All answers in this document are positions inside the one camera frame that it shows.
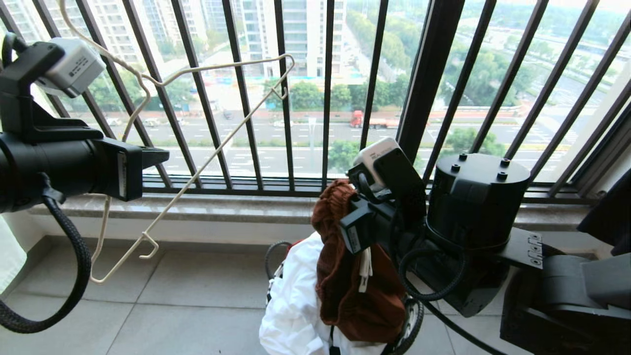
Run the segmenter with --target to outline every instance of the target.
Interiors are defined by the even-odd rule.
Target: white cloth
[[[0,293],[9,286],[26,261],[27,254],[0,216]]]
[[[329,355],[331,326],[320,319],[316,294],[316,265],[322,251],[318,233],[293,246],[283,267],[283,278],[271,286],[259,329],[261,345],[270,355]],[[378,355],[385,344],[352,342],[334,329],[333,345],[343,355]]]

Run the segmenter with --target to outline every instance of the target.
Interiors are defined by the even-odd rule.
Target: floor tile
[[[7,304],[21,316],[51,316],[65,298],[13,292]],[[0,327],[0,355],[105,355],[132,308],[129,303],[80,301],[70,314],[36,334],[16,334]]]
[[[530,352],[500,339],[500,323],[502,319],[500,316],[473,316],[471,318],[464,318],[461,316],[448,317],[471,335],[477,337],[483,342],[486,342],[488,345],[498,349],[499,351],[511,355],[530,354]],[[488,354],[486,351],[473,345],[450,328],[447,328],[447,331],[449,332],[449,337],[451,338],[456,355]]]
[[[264,308],[264,256],[168,251],[139,303]]]
[[[96,278],[104,277],[126,251],[122,248],[104,248],[93,266],[94,276]],[[143,250],[142,253],[136,250],[104,285],[90,282],[83,299],[135,302],[162,255],[158,252],[149,260],[138,258],[138,255],[146,252],[146,250]],[[16,288],[16,292],[67,296],[73,288],[75,278],[76,257],[73,249],[69,246],[58,246],[51,250],[28,274]]]
[[[107,355],[265,355],[264,310],[137,304]]]
[[[407,354],[454,354],[445,325],[428,310],[425,310],[421,331]]]

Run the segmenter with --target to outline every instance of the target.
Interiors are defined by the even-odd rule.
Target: white car
[[[117,118],[108,118],[107,119],[107,124],[110,127],[116,127],[116,126],[120,126],[121,125],[121,120],[117,119]]]
[[[145,126],[155,127],[161,125],[160,121],[157,118],[146,118],[143,120]]]
[[[272,123],[272,126],[285,127],[285,120],[279,119],[277,121],[274,121],[274,123]],[[289,127],[293,127],[293,121],[289,121]]]

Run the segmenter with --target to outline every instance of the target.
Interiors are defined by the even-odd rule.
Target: red truck
[[[363,124],[363,112],[362,111],[353,111],[353,117],[350,121],[350,126],[354,128],[359,128]],[[398,128],[399,127],[399,119],[398,118],[370,118],[369,128]]]

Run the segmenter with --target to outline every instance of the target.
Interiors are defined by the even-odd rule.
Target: brown cloth
[[[392,343],[406,318],[401,301],[405,289],[386,252],[373,244],[373,275],[366,292],[359,292],[361,254],[352,255],[346,249],[339,228],[339,220],[348,214],[349,201],[355,195],[348,180],[336,180],[324,190],[311,217],[324,243],[315,285],[322,301],[320,318],[338,327],[349,340]]]

